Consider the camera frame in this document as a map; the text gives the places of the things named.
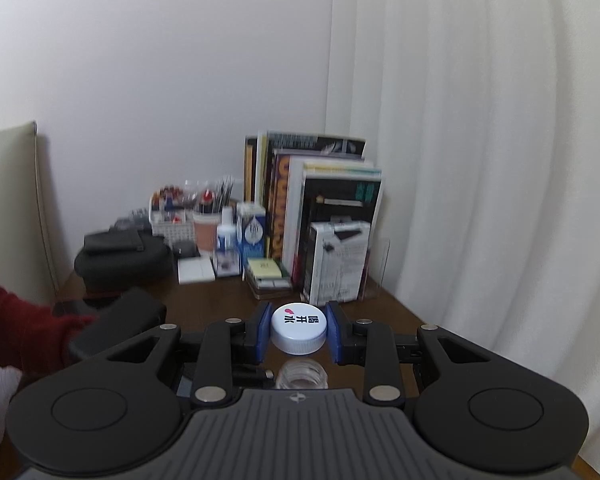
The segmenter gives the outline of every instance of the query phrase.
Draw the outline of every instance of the black case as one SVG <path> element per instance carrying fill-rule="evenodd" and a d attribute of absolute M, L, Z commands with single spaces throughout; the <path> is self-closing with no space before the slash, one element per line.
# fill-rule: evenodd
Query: black case
<path fill-rule="evenodd" d="M 144 250 L 88 253 L 84 248 L 74 261 L 75 273 L 88 292 L 127 290 L 173 274 L 173 253 L 162 237 L 139 233 Z"/>

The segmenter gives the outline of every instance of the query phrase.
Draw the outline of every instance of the bottle cap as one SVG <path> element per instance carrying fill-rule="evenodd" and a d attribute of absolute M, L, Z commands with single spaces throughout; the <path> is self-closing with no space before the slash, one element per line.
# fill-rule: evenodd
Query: bottle cap
<path fill-rule="evenodd" d="M 287 354 L 311 354 L 320 349 L 326 337 L 327 320 L 310 304 L 288 303 L 271 316 L 271 341 Z"/>

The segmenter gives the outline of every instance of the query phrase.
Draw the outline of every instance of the sticky note pad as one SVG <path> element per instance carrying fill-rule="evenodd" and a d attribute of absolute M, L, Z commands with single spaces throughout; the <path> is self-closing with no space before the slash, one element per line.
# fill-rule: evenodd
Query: sticky note pad
<path fill-rule="evenodd" d="M 261 280 L 263 278 L 281 278 L 282 271 L 278 264 L 271 258 L 249 258 L 247 260 L 253 277 Z"/>

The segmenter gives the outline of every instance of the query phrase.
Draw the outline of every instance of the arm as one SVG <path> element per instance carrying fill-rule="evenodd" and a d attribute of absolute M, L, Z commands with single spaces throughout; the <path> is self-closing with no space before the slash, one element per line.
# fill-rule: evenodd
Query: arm
<path fill-rule="evenodd" d="M 69 341 L 93 318 L 55 317 L 0 287 L 0 366 L 49 374 L 70 364 Z"/>

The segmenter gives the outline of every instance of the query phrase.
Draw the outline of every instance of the small container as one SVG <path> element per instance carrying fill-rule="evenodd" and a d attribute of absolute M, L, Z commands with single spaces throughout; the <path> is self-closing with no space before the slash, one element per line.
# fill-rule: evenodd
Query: small container
<path fill-rule="evenodd" d="M 234 210 L 231 206 L 222 208 L 222 223 L 217 232 L 218 242 L 212 259 L 216 276 L 240 275 L 240 254 L 235 234 Z"/>
<path fill-rule="evenodd" d="M 196 233 L 196 244 L 200 251 L 211 253 L 216 248 L 218 224 L 222 220 L 220 213 L 193 213 L 193 229 Z"/>
<path fill-rule="evenodd" d="M 173 222 L 173 219 L 176 218 L 176 213 L 173 207 L 173 198 L 171 196 L 167 197 L 167 200 L 164 202 L 164 217 L 163 220 L 165 222 Z"/>
<path fill-rule="evenodd" d="M 329 387 L 327 372 L 313 359 L 289 359 L 276 377 L 279 390 L 326 390 Z"/>

